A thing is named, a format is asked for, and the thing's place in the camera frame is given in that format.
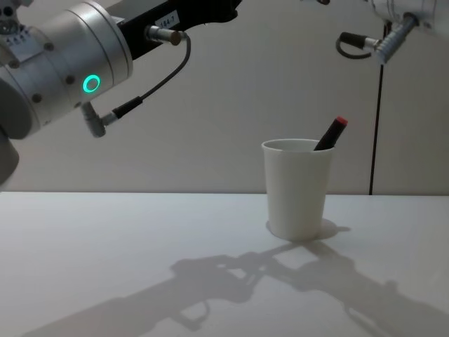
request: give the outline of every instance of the robotic arm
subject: robotic arm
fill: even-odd
[[[208,22],[229,22],[241,0],[166,0],[130,20],[113,18],[85,0],[38,27],[20,24],[16,10],[33,0],[0,0],[0,189],[18,164],[10,139],[24,139],[80,107],[96,137],[163,86],[188,60],[184,31]],[[328,5],[330,0],[316,0]],[[364,0],[383,20],[397,26],[383,40],[344,33],[337,41],[375,54],[381,63],[400,48],[415,28],[449,37],[449,1]],[[183,64],[152,91],[100,118],[91,100],[128,79],[133,61],[161,43],[187,40]]]

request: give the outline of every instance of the black marker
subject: black marker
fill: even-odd
[[[315,147],[315,151],[332,149],[347,125],[348,121],[346,119],[344,119],[343,117],[337,117],[330,128],[327,130],[326,134],[319,141],[318,145]]]

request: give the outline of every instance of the black cable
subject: black cable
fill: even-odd
[[[360,55],[354,55],[354,54],[347,53],[346,51],[344,51],[342,49],[342,40],[340,38],[337,39],[337,42],[335,43],[335,47],[337,49],[337,52],[341,56],[344,56],[345,58],[349,58],[350,60],[365,60],[366,58],[371,57],[371,53],[360,54]]]
[[[189,62],[190,55],[192,54],[192,41],[190,40],[189,36],[184,33],[184,39],[186,40],[186,51],[185,51],[185,57],[184,60],[182,60],[181,64],[177,66],[175,70],[173,70],[165,79],[160,81],[154,88],[151,90],[148,90],[146,93],[144,93],[142,96],[138,96],[133,98],[132,100],[129,100],[125,104],[121,105],[120,107],[117,107],[112,110],[112,112],[116,115],[117,119],[122,118],[126,114],[128,114],[130,111],[134,110],[136,107],[141,105],[145,99],[147,99],[149,96],[154,94],[156,91],[158,91],[160,88],[165,86],[173,77],[178,75],[182,69],[184,69],[185,65]]]

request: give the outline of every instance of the white table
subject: white table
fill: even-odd
[[[263,195],[3,193],[0,216],[1,337],[449,336],[449,197],[331,196],[301,246]]]

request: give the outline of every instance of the label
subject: label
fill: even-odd
[[[167,14],[163,18],[157,20],[154,24],[160,28],[170,29],[180,23],[180,17],[177,16],[177,11]]]

